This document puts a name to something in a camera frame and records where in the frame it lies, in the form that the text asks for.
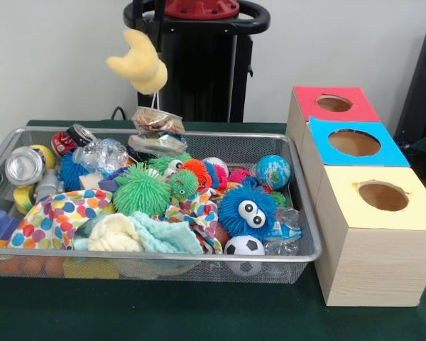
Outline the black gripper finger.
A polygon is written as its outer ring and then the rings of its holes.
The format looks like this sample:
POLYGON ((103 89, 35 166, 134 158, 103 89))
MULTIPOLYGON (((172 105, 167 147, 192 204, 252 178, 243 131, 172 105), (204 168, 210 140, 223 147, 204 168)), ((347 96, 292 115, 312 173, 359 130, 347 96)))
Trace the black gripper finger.
POLYGON ((154 10, 154 38, 155 38, 155 48, 156 51, 160 52, 161 45, 161 28, 163 26, 163 0, 155 0, 155 10, 154 10))

